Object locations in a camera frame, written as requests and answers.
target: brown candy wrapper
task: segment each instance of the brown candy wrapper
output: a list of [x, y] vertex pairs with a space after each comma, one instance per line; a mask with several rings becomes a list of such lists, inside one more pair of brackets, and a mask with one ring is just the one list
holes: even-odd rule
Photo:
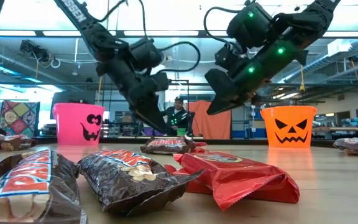
[[11, 156], [0, 162], [0, 223], [86, 224], [78, 169], [56, 152]]
[[358, 138], [342, 138], [334, 142], [334, 146], [348, 155], [358, 156]]
[[184, 136], [176, 139], [156, 139], [151, 137], [144, 146], [140, 147], [140, 150], [149, 154], [184, 154], [191, 152], [194, 148], [194, 142]]
[[37, 143], [35, 140], [25, 136], [2, 136], [0, 135], [0, 149], [4, 151], [18, 151], [31, 148]]
[[124, 216], [161, 210], [202, 173], [173, 176], [150, 158], [126, 150], [101, 151], [78, 164], [102, 211]]

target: colorful quilt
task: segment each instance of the colorful quilt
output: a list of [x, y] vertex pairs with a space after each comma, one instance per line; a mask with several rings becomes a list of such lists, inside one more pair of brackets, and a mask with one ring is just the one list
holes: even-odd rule
[[39, 103], [20, 103], [5, 100], [1, 110], [0, 127], [8, 136], [23, 134], [34, 136], [38, 123]]

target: jack-o'-lantern bucket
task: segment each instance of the jack-o'-lantern bucket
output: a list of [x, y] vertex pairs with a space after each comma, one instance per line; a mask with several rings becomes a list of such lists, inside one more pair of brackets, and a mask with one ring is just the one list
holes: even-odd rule
[[313, 106], [276, 106], [261, 111], [269, 147], [310, 147], [317, 109]]
[[53, 106], [57, 143], [71, 146], [99, 144], [104, 107], [84, 103], [57, 103]]

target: pink bucket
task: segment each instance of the pink bucket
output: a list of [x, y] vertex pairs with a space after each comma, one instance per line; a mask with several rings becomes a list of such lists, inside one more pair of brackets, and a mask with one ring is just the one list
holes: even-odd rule
[[94, 146], [99, 144], [104, 107], [83, 103], [57, 103], [53, 106], [57, 143]]

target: wooden table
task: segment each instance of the wooden table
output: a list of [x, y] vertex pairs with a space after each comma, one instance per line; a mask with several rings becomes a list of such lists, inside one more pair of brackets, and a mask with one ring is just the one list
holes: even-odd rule
[[[32, 150], [48, 148], [58, 150], [73, 161], [99, 149], [128, 149], [139, 152], [139, 145], [133, 144], [102, 144], [96, 148], [43, 145]], [[117, 218], [101, 212], [97, 199], [85, 179], [80, 177], [77, 182], [80, 186], [81, 204], [88, 214], [89, 223], [358, 223], [358, 157], [346, 156], [337, 149], [320, 147], [313, 147], [311, 150], [268, 150], [267, 146], [206, 148], [279, 166], [298, 183], [301, 190], [300, 202], [289, 204], [241, 200], [222, 212], [210, 195], [185, 194], [162, 211], [135, 218]], [[15, 152], [0, 152], [0, 160], [13, 154]], [[172, 156], [150, 157], [162, 164], [179, 167]]]

